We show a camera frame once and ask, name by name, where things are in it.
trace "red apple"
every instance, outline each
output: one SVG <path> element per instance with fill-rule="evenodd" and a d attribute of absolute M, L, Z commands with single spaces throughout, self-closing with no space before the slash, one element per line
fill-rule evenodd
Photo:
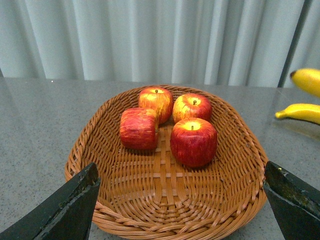
<path fill-rule="evenodd" d="M 140 92 L 138 106 L 155 110 L 159 116 L 159 124 L 163 124 L 172 115 L 174 97 L 167 89 L 147 87 Z"/>
<path fill-rule="evenodd" d="M 186 93 L 179 96 L 173 105 L 173 120 L 175 123 L 186 118 L 200 118 L 210 121 L 212 106 L 208 98 L 196 93 Z"/>
<path fill-rule="evenodd" d="M 177 122 L 171 132 L 170 148 L 182 164 L 199 168 L 211 162 L 218 147 L 218 133 L 208 121 L 188 117 Z"/>
<path fill-rule="evenodd" d="M 152 150 L 158 144 L 159 118 L 155 110 L 133 107 L 120 119 L 120 140 L 129 149 Z"/>

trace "wicker basket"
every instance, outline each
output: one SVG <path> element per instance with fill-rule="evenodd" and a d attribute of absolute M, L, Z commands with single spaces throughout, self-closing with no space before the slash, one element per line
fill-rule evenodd
<path fill-rule="evenodd" d="M 222 239 L 248 223 L 265 204 L 268 161 L 258 140 L 223 99 L 195 88 L 160 85 L 174 100 L 184 93 L 206 96 L 218 131 L 216 157 L 203 169 L 188 169 L 170 151 L 174 122 L 160 125 L 154 151 L 129 150 L 119 137 L 121 114 L 138 106 L 145 87 L 107 100 L 81 132 L 65 165 L 68 181 L 90 162 L 101 186 L 92 221 L 126 239 Z"/>

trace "banana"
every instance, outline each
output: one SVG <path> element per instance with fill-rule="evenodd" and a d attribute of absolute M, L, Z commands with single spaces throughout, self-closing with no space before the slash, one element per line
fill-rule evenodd
<path fill-rule="evenodd" d="M 320 105 L 295 103 L 275 113 L 277 119 L 292 118 L 320 124 Z"/>
<path fill-rule="evenodd" d="M 320 70 L 301 68 L 293 71 L 290 77 L 297 87 L 320 98 Z"/>

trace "white curtain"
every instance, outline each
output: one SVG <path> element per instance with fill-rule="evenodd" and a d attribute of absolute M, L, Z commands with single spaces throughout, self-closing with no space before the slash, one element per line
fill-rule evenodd
<path fill-rule="evenodd" d="M 4 77 L 277 87 L 320 68 L 320 0 L 0 0 Z M 290 79 L 285 87 L 292 87 Z"/>

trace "granite table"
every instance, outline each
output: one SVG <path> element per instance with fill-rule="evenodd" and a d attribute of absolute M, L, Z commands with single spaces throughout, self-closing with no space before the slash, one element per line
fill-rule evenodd
<path fill-rule="evenodd" d="M 0 232 L 65 183 L 64 166 L 80 132 L 111 97 L 150 82 L 0 78 Z M 268 159 L 320 190 L 320 125 L 274 117 L 293 103 L 320 105 L 298 88 L 194 87 L 229 102 Z M 91 226 L 90 240 L 122 238 Z M 267 201 L 255 218 L 225 239 L 283 240 Z"/>

